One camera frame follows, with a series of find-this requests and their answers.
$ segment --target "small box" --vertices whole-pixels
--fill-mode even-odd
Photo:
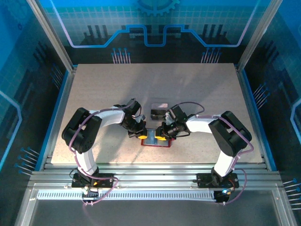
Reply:
[[[156,121],[163,121],[167,110],[168,104],[153,103],[151,105],[150,118]]]

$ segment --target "glass panel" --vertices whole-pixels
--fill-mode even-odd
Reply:
[[[298,182],[301,182],[300,12],[299,1],[283,1],[245,68],[277,169],[284,181],[296,177]]]
[[[40,2],[74,64],[237,63],[269,4],[269,0]]]
[[[0,31],[0,225],[13,225],[65,68],[25,0],[0,1]]]

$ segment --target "cable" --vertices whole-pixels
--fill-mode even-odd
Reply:
[[[72,177],[71,177],[71,173],[74,171],[74,170],[77,170],[77,167],[75,167],[73,170],[71,170],[71,172],[69,173],[69,177],[71,178],[71,179],[73,179]]]
[[[246,182],[247,182],[246,172],[245,172],[244,169],[237,169],[237,170],[243,171],[243,173],[244,173],[244,175],[245,175],[245,182],[244,182],[243,188],[241,189],[241,191],[238,193],[238,195],[237,195],[234,199],[232,199],[232,200],[230,200],[230,201],[228,201],[228,202],[223,202],[223,205],[228,205],[228,204],[230,204],[230,203],[233,203],[235,200],[237,200],[237,199],[241,196],[242,192],[243,192],[243,191],[245,190],[245,188],[246,188]]]
[[[189,135],[190,135],[190,133],[185,134],[185,135],[179,135],[179,136],[176,136],[176,138],[178,138],[178,137],[188,137]]]
[[[205,111],[205,108],[204,108],[203,105],[201,105],[201,104],[199,104],[199,103],[197,103],[197,102],[194,102],[194,101],[180,102],[180,103],[178,103],[178,104],[172,106],[170,109],[172,109],[172,108],[174,108],[174,107],[176,107],[176,106],[179,106],[179,105],[183,105],[183,104],[194,104],[194,105],[200,106],[200,107],[203,109],[202,111],[199,111],[199,112],[195,113],[194,115],[201,114],[201,113],[203,113],[203,112]]]
[[[248,141],[247,138],[245,138],[230,122],[228,122],[223,117],[220,117],[220,116],[217,116],[217,115],[202,115],[202,116],[197,115],[196,117],[198,119],[220,119],[220,120],[222,120],[231,129],[233,129],[233,131],[236,132],[240,136],[240,138],[243,139],[243,141],[245,141],[250,146],[249,150],[238,152],[238,154],[236,155],[236,157],[235,157],[235,159],[234,159],[234,161],[233,161],[233,163],[231,165],[232,169],[234,169],[234,166],[235,166],[236,162],[238,161],[238,159],[240,158],[241,155],[246,154],[246,153],[250,153],[250,152],[252,152],[254,150],[254,146],[250,143],[250,141]]]
[[[233,185],[233,192],[235,191],[235,184],[234,184],[234,182],[231,180],[231,179],[228,179],[230,182],[231,182],[231,184]]]
[[[116,183],[112,186],[112,188],[111,188],[109,191],[107,191],[107,193],[106,193],[101,199],[99,199],[99,200],[97,200],[97,201],[93,201],[93,202],[87,203],[87,204],[93,205],[93,204],[96,204],[96,203],[100,202],[102,199],[104,199],[104,198],[105,198],[105,197],[106,197],[106,196],[107,196],[107,195],[108,195],[108,194],[116,187],[116,185],[117,185],[117,183],[118,183],[118,178],[116,178],[116,177],[112,177],[112,178],[99,178],[99,177],[94,177],[94,176],[91,176],[91,175],[87,174],[87,173],[82,169],[82,167],[81,167],[81,165],[80,165],[80,163],[79,163],[79,161],[78,161],[78,159],[77,159],[76,151],[72,150],[72,144],[73,144],[73,142],[74,142],[76,136],[78,135],[79,131],[81,130],[81,128],[82,128],[82,127],[86,124],[86,122],[87,122],[90,118],[92,118],[94,115],[100,114],[100,113],[106,112],[106,111],[122,111],[123,109],[126,109],[126,108],[130,107],[133,103],[135,103],[135,100],[136,100],[136,99],[133,98],[132,100],[133,100],[132,103],[130,103],[129,105],[127,105],[127,106],[125,106],[125,107],[120,107],[120,108],[106,108],[106,109],[102,109],[102,110],[100,110],[100,111],[97,111],[97,112],[94,112],[94,113],[90,114],[90,115],[89,115],[89,116],[81,123],[81,125],[80,125],[79,128],[76,130],[76,132],[74,133],[74,135],[73,135],[73,137],[72,137],[72,139],[71,139],[71,141],[70,141],[70,143],[69,143],[69,150],[74,154],[75,162],[76,162],[76,164],[77,164],[77,166],[78,166],[78,170],[79,170],[81,173],[83,173],[84,175],[86,175],[86,176],[89,177],[89,178],[96,179],[96,180],[109,180],[109,179],[113,179],[113,180],[116,181]]]
[[[132,117],[133,117],[133,118],[138,118],[138,117],[141,115],[141,110],[142,110],[142,108],[141,108],[141,106],[140,106],[140,112],[139,112],[139,115],[138,115],[138,116],[132,115]]]

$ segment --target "beige table surface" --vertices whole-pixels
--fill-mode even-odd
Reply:
[[[147,127],[157,128],[150,119],[152,103],[196,101],[205,106],[204,114],[232,111],[250,130],[255,151],[243,155],[240,162],[261,162],[258,141],[233,64],[97,64],[78,65],[64,113],[52,163],[75,163],[61,133],[79,107],[100,110],[126,104],[135,97],[142,105]],[[196,105],[182,105],[187,113],[199,110]],[[214,163],[220,150],[212,136],[192,133],[179,138],[170,148],[145,147],[129,138],[119,125],[99,130],[93,154],[97,163]]]

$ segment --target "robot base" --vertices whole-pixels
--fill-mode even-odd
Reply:
[[[238,188],[239,182],[236,173],[229,173],[227,176],[224,177],[223,181],[220,183],[219,186],[214,186],[212,184],[212,174],[211,173],[198,173],[197,179],[193,182],[198,184],[198,188],[224,188],[228,189],[233,187]]]
[[[112,178],[114,174],[112,173],[97,173],[93,175],[98,178]],[[92,183],[84,179],[79,173],[75,173],[73,175],[72,185],[73,188],[84,188],[86,185],[90,186],[91,188],[111,188],[113,187],[113,179],[108,180],[93,180]]]

